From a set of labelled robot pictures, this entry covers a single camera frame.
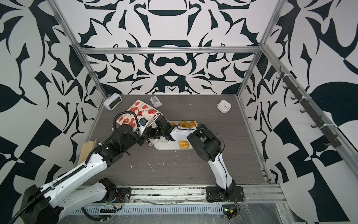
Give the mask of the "fake orange pastry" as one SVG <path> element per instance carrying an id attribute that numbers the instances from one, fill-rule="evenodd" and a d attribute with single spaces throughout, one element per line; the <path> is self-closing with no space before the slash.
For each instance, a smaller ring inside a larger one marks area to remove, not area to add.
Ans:
<path id="1" fill-rule="evenodd" d="M 189 149 L 190 146 L 189 142 L 187 141 L 178 141 L 178 144 L 181 150 Z"/>

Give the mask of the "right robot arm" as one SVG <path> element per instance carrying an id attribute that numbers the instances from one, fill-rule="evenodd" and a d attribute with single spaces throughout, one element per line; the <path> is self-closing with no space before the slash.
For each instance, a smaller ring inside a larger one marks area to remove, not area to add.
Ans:
<path id="1" fill-rule="evenodd" d="M 229 174 L 222 156 L 225 143 L 217 132 L 210 130 L 204 124 L 196 127 L 172 125 L 163 115 L 152 122 L 140 124 L 139 129 L 141 137 L 147 142 L 159 140 L 161 137 L 167 141 L 189 142 L 196 154 L 209 164 L 216 180 L 216 186 L 207 193 L 207 201 L 237 200 L 237 184 Z"/>

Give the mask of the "long striped fake bread loaf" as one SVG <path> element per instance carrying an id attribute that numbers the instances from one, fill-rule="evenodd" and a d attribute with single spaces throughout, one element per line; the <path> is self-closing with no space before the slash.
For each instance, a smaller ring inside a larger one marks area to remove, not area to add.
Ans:
<path id="1" fill-rule="evenodd" d="M 195 127 L 197 127 L 197 124 L 196 124 L 195 121 L 191 121 L 191 122 L 189 123 L 189 126 L 190 126 L 190 128 L 195 128 Z"/>

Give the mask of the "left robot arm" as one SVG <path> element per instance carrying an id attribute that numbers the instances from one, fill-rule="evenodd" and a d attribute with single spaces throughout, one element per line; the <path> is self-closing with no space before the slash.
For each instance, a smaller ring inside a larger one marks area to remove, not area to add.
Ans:
<path id="1" fill-rule="evenodd" d="M 147 139 L 144 127 L 121 125 L 111 136 L 92 149 L 85 161 L 60 178 L 42 187 L 33 185 L 23 196 L 20 210 L 9 220 L 13 224 L 21 219 L 25 224 L 56 224 L 70 213 L 97 201 L 112 201 L 116 185 L 108 178 L 75 192 L 80 185 L 106 170 L 123 157 L 135 144 Z"/>

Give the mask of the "red white paper bag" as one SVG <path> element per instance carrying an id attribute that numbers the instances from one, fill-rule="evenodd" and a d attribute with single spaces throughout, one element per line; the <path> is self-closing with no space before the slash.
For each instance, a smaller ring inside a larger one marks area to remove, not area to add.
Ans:
<path id="1" fill-rule="evenodd" d="M 149 104 L 137 100 L 127 111 L 121 112 L 114 117 L 113 130 L 121 125 L 129 125 L 132 126 L 133 131 L 145 131 L 153 120 L 160 115 L 163 115 L 163 113 Z M 146 127 L 139 126 L 139 120 L 141 118 L 148 119 Z"/>

